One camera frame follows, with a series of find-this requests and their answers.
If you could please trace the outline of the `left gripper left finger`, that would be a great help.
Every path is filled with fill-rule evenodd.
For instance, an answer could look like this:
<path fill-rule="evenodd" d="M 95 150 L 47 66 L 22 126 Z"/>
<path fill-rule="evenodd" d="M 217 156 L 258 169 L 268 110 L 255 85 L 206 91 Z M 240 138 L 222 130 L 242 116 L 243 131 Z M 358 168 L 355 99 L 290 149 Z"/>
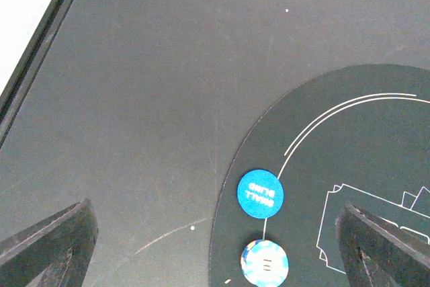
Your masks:
<path fill-rule="evenodd" d="M 81 286 L 98 237 L 91 200 L 37 222 L 1 242 L 1 285 Z"/>

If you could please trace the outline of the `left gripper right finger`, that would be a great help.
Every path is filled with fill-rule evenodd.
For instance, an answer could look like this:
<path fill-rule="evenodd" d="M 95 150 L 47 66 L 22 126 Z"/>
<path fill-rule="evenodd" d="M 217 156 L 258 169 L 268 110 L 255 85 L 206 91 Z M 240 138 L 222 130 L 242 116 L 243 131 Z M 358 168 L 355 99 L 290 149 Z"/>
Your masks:
<path fill-rule="evenodd" d="M 429 245 L 379 216 L 346 203 L 337 238 L 350 286 L 429 285 Z"/>

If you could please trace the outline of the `white chip mat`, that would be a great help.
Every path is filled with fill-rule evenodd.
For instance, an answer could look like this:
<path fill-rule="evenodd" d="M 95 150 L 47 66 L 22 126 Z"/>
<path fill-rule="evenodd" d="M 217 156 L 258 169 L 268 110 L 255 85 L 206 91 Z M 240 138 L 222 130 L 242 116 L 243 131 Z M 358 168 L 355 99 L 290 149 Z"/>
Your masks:
<path fill-rule="evenodd" d="M 280 286 L 288 276 L 289 260 L 277 243 L 260 239 L 250 242 L 241 254 L 241 269 L 255 286 Z"/>

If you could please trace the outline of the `blue small blind button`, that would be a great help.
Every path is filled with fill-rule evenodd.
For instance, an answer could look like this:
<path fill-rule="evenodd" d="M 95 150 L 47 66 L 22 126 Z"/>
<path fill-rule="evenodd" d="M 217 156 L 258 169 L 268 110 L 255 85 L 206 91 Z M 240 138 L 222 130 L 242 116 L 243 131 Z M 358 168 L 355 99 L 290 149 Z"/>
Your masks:
<path fill-rule="evenodd" d="M 244 174 L 237 186 L 236 196 L 243 211 L 256 219 L 274 216 L 284 203 L 281 182 L 264 169 L 254 169 Z"/>

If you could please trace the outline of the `round black poker mat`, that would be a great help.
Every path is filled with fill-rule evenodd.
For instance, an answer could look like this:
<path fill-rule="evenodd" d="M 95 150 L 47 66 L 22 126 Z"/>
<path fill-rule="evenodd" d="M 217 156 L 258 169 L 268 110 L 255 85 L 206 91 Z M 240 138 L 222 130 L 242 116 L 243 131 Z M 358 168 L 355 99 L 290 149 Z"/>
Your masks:
<path fill-rule="evenodd" d="M 277 214 L 256 219 L 237 200 L 248 171 L 284 189 Z M 248 286 L 240 257 L 266 238 L 289 260 L 285 286 L 347 286 L 336 224 L 346 203 L 429 241 L 429 72 L 357 65 L 295 88 L 258 120 L 234 157 L 212 230 L 209 284 Z"/>

